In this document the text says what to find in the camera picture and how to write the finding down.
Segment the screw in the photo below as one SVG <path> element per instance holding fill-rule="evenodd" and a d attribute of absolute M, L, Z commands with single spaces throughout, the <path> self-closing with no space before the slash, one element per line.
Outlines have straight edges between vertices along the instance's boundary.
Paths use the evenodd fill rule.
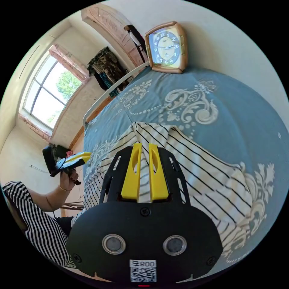
<path fill-rule="evenodd" d="M 81 258 L 77 255 L 77 254 L 73 254 L 73 259 L 75 260 L 75 262 L 77 263 L 81 263 Z"/>
<path fill-rule="evenodd" d="M 216 258 L 215 257 L 211 257 L 208 259 L 207 261 L 207 265 L 212 266 L 213 264 L 215 264 L 216 262 Z"/>
<path fill-rule="evenodd" d="M 141 213 L 141 215 L 142 215 L 143 217 L 147 217 L 147 216 L 150 215 L 151 211 L 150 211 L 149 208 L 142 208 L 142 209 L 140 210 L 140 213 Z"/>

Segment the wooden door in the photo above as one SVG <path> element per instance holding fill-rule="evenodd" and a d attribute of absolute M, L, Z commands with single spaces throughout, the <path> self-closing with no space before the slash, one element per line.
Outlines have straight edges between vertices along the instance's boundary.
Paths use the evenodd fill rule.
<path fill-rule="evenodd" d="M 90 24 L 89 20 L 93 21 L 109 33 L 120 48 L 127 54 L 135 67 L 143 63 L 134 42 L 130 38 L 128 32 L 123 29 L 124 26 L 130 24 L 130 22 L 120 12 L 104 4 L 94 4 L 83 9 L 81 11 L 81 16 L 82 20 L 86 23 Z M 145 61 L 147 61 L 148 58 L 146 54 L 142 54 Z"/>

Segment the woman's arm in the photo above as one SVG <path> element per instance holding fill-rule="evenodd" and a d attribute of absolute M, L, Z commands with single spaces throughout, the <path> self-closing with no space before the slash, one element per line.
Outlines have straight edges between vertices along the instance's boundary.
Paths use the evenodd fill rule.
<path fill-rule="evenodd" d="M 70 177 L 64 172 L 60 173 L 59 185 L 55 190 L 48 194 L 39 194 L 28 189 L 33 203 L 36 204 L 44 212 L 53 212 L 63 206 L 70 191 L 75 186 L 74 181 L 78 179 L 76 170 Z"/>

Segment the tree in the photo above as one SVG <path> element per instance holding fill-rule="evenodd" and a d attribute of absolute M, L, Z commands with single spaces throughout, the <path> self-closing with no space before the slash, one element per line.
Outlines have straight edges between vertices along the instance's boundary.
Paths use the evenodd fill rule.
<path fill-rule="evenodd" d="M 57 110 L 49 119 L 47 119 L 47 122 L 51 123 L 60 112 L 60 110 Z"/>
<path fill-rule="evenodd" d="M 60 75 L 56 87 L 62 94 L 63 98 L 68 100 L 80 86 L 80 84 L 81 81 L 78 80 L 72 73 L 65 71 Z"/>

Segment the label sticker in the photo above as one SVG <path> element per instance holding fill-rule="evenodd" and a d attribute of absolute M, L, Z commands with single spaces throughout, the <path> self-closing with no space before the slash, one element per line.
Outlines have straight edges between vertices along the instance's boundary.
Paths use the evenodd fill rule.
<path fill-rule="evenodd" d="M 156 260 L 129 260 L 131 282 L 156 282 Z"/>

